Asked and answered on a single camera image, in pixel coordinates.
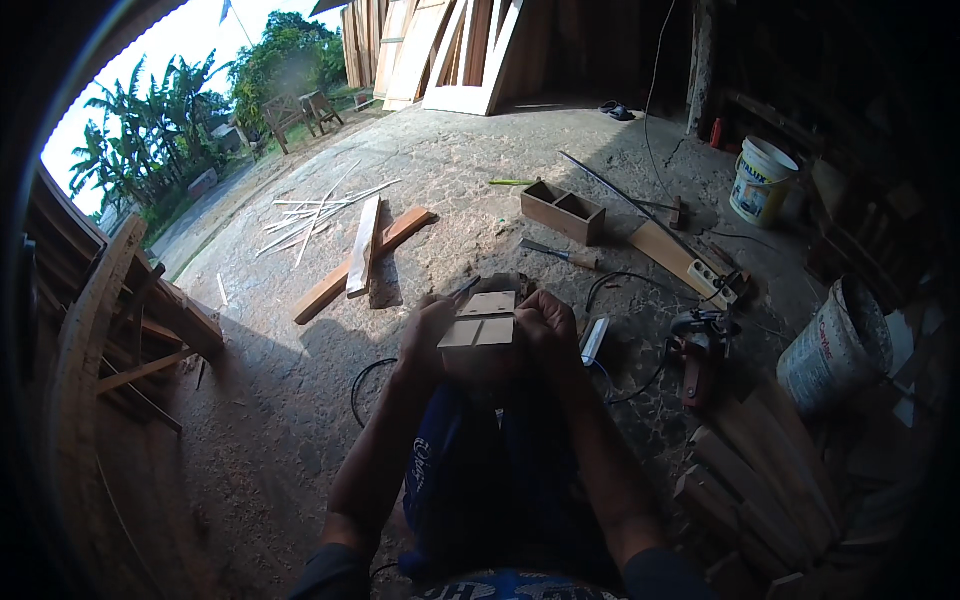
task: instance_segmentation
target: sky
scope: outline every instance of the sky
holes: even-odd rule
[[[217,22],[220,20],[221,9],[224,6],[223,0],[190,0],[164,17],[111,60],[95,81],[113,89],[114,82],[119,79],[124,89],[127,89],[133,68],[144,55],[147,59],[140,78],[143,86],[150,85],[151,75],[161,80],[170,57],[174,55],[183,55],[187,63],[194,64],[203,62],[210,51],[216,49],[217,61],[214,65],[216,68],[236,58],[236,53],[241,46],[250,46],[237,20],[237,14],[247,34],[250,35],[250,40],[255,44],[260,41],[263,28],[267,24],[268,14],[280,10],[299,12],[303,18],[307,18],[316,6],[317,0],[267,0],[265,2],[231,0],[231,4],[233,9],[230,10],[227,20],[218,26]],[[336,31],[340,27],[340,10],[323,12],[308,20],[325,23],[327,29]],[[224,69],[218,73],[204,89],[227,94],[229,92],[227,70]],[[69,183],[73,179],[70,167],[79,161],[71,153],[77,146],[85,145],[86,122],[88,119],[93,119],[98,127],[103,123],[104,114],[101,110],[84,108],[86,101],[94,97],[103,97],[103,91],[100,86],[91,82],[67,110],[40,155],[43,164],[67,196],[70,195]],[[84,214],[92,214],[100,210],[104,192],[102,188],[91,189],[94,184],[94,180],[89,181],[86,188],[74,199],[74,203]]]

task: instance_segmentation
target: person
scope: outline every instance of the person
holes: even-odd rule
[[[291,598],[369,596],[401,485],[418,598],[712,598],[666,548],[652,486],[593,390],[569,306],[516,309],[536,375],[500,417],[451,383],[437,350],[454,320],[428,297],[370,422],[333,482],[320,549]]]

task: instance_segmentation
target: plastic container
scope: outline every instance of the plastic container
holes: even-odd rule
[[[783,200],[800,167],[770,142],[748,135],[736,160],[730,206],[744,221],[768,228],[777,220]]]
[[[843,276],[803,333],[780,355],[777,380],[804,419],[828,412],[890,371],[890,330],[876,299]]]

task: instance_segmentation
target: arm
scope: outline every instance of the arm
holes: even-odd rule
[[[620,435],[580,359],[573,311],[538,290],[516,310],[516,320],[560,399],[590,505],[617,566],[666,545],[657,499],[639,461]]]
[[[437,344],[453,322],[443,297],[420,303],[376,410],[333,480],[320,543],[341,543],[368,561],[394,508],[423,413],[443,373]]]

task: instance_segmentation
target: wooden handle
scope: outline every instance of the wooden handle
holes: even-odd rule
[[[586,254],[577,254],[576,252],[571,252],[570,256],[566,258],[567,262],[572,262],[575,265],[579,265],[586,269],[593,269],[596,271],[597,268],[597,259],[593,256],[587,256]]]

